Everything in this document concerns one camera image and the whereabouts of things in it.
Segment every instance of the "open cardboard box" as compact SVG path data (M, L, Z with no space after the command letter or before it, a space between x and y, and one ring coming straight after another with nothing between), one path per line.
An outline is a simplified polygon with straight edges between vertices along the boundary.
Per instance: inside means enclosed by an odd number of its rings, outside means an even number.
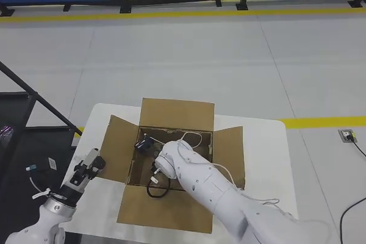
M134 149L144 133L166 143L180 139L186 131L200 133L203 140L195 151L210 162L225 166L237 187L244 188L242 127L214 131L214 104L211 103L144 98L139 125L112 115L101 148L106 167L99 177L126 184L118 223L212 232L212 213L185 192L177 179L171 181L170 191L163 198L147 195L146 185L153 175L150 168L154 157ZM196 145L199 138L187 134L184 140ZM229 178L224 169L219 170ZM159 173L157 178L158 185L151 185L155 195L164 192L160 188L167 186L165 176Z

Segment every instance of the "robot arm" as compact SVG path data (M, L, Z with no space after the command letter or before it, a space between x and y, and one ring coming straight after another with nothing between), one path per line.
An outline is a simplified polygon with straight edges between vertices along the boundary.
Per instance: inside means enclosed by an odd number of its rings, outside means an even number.
M87 184L104 168L105 161L94 148L88 156L74 168L74 173L57 193L49 193L49 198L40 206L37 223L20 232L12 233L5 244L58 244L64 243L65 231L59 223L71 221L76 204Z
M156 168L212 212L240 243L307 244L298 222L288 213L244 197L213 164L183 140L168 142Z

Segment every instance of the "wall outlet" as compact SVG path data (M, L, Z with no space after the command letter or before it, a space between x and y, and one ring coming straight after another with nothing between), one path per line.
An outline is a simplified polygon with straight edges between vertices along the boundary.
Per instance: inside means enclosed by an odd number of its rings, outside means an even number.
M357 142L356 137L355 137L355 133L353 132L352 129L340 129L337 130L339 132L340 138L342 139L343 142L345 143L352 143L351 140L347 139L347 135L352 135L354 137L354 142Z

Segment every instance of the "white table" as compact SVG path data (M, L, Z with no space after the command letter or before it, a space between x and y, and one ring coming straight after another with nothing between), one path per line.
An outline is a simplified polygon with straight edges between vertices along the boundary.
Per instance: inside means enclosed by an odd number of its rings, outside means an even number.
M65 180L92 148L102 146L110 115L138 124L140 109L113 104L95 105ZM279 207L298 217L284 124L275 120L215 116L215 131L235 126L243 126L246 192L255 198L279 198ZM232 243L224 226L215 217L211 234L117 223L124 186L107 179L93 179L78 202L72 221L61 227L69 232L143 243Z

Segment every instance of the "gray floor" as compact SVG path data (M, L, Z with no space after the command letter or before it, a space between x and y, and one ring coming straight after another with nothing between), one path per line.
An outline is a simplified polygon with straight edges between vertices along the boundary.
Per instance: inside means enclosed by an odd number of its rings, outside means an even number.
M253 118L366 115L366 15L0 24L0 59L78 126L99 102L214 102ZM20 90L0 74L0 92ZM38 106L29 125L58 125ZM366 152L366 127L354 129ZM331 225L366 196L366 160L337 128L288 130L301 219ZM307 223L313 243L326 226ZM366 203L345 218L366 243ZM84 243L120 243L84 237Z

